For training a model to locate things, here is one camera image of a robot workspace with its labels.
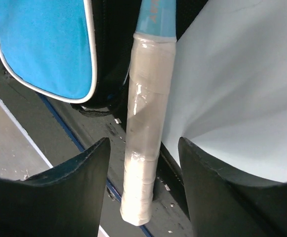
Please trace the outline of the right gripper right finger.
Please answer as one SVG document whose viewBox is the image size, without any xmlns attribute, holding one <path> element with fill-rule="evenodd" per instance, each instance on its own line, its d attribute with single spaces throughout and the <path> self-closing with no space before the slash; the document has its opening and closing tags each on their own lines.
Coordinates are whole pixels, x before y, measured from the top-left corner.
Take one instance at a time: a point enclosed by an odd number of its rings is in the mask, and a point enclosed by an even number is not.
<svg viewBox="0 0 287 237">
<path fill-rule="evenodd" d="M 287 183 L 241 171 L 187 138 L 178 149 L 194 236 L 287 237 Z"/>
</svg>

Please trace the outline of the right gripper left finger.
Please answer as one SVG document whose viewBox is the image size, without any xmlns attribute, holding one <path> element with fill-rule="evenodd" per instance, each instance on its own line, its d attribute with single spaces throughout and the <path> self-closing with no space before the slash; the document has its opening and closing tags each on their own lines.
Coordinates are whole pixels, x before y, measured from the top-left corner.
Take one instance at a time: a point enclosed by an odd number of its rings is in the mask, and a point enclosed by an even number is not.
<svg viewBox="0 0 287 237">
<path fill-rule="evenodd" d="M 95 237 L 110 158 L 102 138 L 24 181 L 0 178 L 0 237 Z"/>
</svg>

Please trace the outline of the blue racket cover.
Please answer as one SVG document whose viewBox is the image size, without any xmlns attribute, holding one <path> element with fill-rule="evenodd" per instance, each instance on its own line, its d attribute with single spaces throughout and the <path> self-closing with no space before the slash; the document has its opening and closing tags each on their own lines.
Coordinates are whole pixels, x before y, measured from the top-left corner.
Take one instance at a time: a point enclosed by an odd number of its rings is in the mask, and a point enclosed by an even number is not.
<svg viewBox="0 0 287 237">
<path fill-rule="evenodd" d="M 0 60 L 22 85 L 87 117 L 127 94 L 139 0 L 0 0 Z"/>
</svg>

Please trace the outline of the light blue racket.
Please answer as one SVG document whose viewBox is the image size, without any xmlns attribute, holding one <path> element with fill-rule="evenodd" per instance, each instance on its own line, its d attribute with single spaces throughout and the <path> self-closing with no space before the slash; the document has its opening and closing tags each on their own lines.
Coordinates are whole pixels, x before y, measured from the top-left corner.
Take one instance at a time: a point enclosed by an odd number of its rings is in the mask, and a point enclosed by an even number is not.
<svg viewBox="0 0 287 237">
<path fill-rule="evenodd" d="M 152 217 L 153 188 L 176 55 L 176 2 L 141 3 L 129 69 L 120 213 L 141 226 Z"/>
</svg>

